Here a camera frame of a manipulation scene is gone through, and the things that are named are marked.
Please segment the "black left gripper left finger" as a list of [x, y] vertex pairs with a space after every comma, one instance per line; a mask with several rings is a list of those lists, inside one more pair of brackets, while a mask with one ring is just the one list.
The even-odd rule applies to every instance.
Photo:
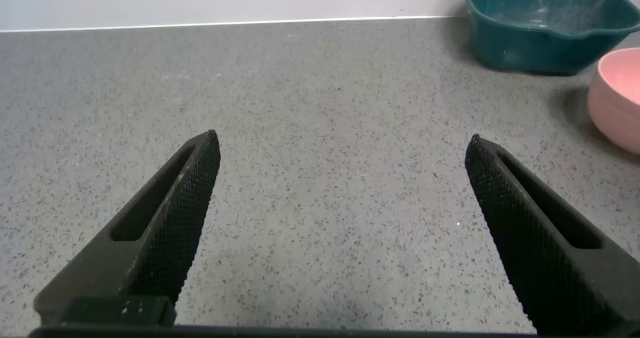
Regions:
[[176, 303], [193, 264], [220, 167], [215, 131], [189, 139], [34, 300], [51, 325], [80, 297]]

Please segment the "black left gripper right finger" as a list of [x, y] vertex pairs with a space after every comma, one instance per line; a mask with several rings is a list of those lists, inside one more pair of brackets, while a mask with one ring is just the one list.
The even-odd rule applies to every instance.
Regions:
[[465, 168], [523, 311], [542, 336], [636, 336], [639, 263], [500, 145]]

